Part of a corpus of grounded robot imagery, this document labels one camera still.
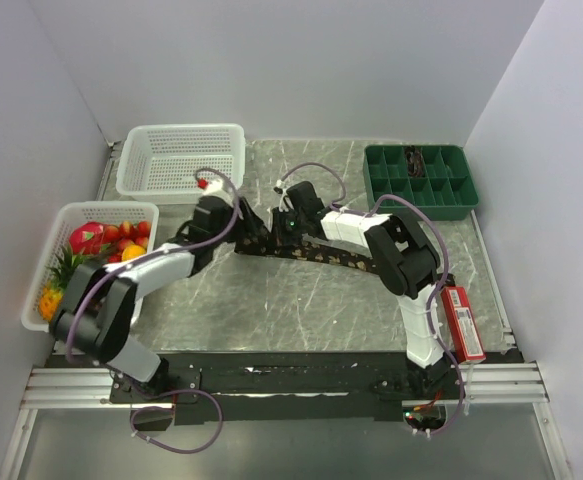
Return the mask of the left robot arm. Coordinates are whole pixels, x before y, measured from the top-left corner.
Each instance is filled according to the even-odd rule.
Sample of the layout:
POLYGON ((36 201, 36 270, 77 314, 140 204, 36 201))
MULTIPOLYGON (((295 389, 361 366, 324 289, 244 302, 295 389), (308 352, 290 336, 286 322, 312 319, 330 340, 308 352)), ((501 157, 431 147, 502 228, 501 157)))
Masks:
POLYGON ((269 230, 247 200, 218 196, 198 201, 193 215, 154 251, 117 264, 85 262, 75 270, 49 332, 75 349, 133 381, 144 400, 156 402, 169 389, 169 363, 130 334, 136 303, 156 290, 201 272, 224 243, 253 246, 269 230))

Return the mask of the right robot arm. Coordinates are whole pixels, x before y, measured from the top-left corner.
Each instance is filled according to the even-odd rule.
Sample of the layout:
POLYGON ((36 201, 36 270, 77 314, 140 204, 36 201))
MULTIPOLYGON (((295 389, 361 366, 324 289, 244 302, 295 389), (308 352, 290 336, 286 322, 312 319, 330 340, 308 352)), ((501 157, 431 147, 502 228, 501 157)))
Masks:
POLYGON ((308 181, 286 186, 279 180, 282 228, 363 247, 385 288, 397 297, 412 369, 408 386, 427 399, 439 391, 450 367, 436 311, 436 296, 449 273, 449 255, 433 222, 413 203, 383 194, 369 212, 325 206, 308 181))

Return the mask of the dark floral patterned tie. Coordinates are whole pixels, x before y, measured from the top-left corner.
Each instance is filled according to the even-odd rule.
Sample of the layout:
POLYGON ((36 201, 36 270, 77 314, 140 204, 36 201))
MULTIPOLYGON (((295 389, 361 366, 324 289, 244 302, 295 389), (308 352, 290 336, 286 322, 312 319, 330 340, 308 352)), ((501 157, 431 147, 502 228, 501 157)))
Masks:
POLYGON ((235 231, 234 252, 240 255, 341 266, 378 274, 375 261, 359 253, 308 240, 299 240, 291 245, 279 245, 277 237, 264 224, 248 228, 244 222, 241 222, 235 231))

